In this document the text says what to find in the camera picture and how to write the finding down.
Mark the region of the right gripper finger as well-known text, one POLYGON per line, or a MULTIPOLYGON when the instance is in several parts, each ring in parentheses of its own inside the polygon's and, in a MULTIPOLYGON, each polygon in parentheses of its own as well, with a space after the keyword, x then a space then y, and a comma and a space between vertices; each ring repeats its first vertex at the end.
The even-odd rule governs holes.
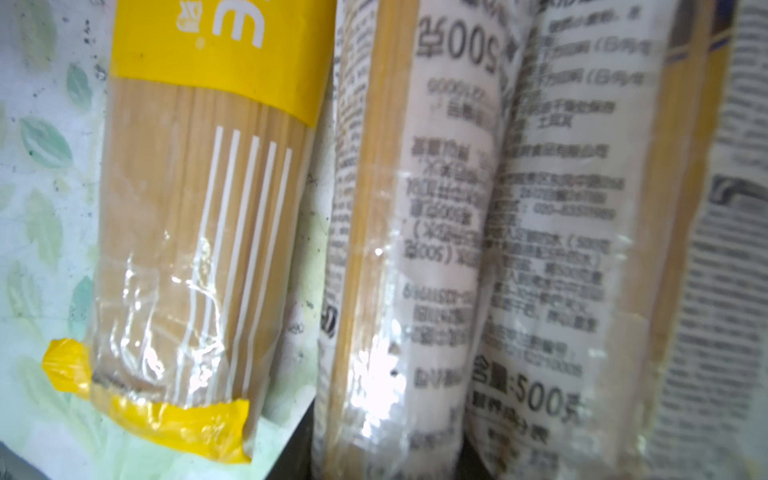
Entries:
POLYGON ((266 480, 311 479, 314 404, 315 401, 310 403, 285 448, 265 477, 266 480))

